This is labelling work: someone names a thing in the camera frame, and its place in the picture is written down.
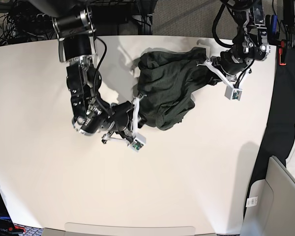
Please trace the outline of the black robot arm image-left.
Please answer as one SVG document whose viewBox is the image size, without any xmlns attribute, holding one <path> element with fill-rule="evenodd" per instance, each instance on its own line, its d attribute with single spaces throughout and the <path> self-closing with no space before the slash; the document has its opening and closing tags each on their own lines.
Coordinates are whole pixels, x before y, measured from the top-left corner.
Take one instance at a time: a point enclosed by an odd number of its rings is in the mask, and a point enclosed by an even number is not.
<svg viewBox="0 0 295 236">
<path fill-rule="evenodd" d="M 110 104 L 101 98 L 99 68 L 103 59 L 98 64 L 93 63 L 97 38 L 91 8 L 81 0 L 32 0 L 31 4 L 52 18 L 59 60 L 68 63 L 66 84 L 71 94 L 74 129 L 88 136 L 105 131 L 104 140 L 114 133 L 133 140 L 141 121 L 141 98 L 121 104 Z"/>
</svg>

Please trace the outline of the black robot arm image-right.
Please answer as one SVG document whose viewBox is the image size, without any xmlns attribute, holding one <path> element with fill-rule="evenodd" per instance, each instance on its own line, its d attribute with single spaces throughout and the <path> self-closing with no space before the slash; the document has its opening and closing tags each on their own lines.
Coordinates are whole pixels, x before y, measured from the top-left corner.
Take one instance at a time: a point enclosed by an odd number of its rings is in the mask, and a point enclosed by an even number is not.
<svg viewBox="0 0 295 236">
<path fill-rule="evenodd" d="M 222 42 L 217 35 L 217 25 L 225 9 L 237 25 L 236 36 L 231 44 Z M 221 80 L 234 82 L 234 88 L 238 89 L 253 63 L 265 60 L 269 53 L 262 1 L 235 0 L 230 4 L 227 0 L 222 0 L 213 21 L 212 36 L 226 50 L 217 57 L 211 57 L 209 61 L 213 68 L 221 72 Z"/>
</svg>

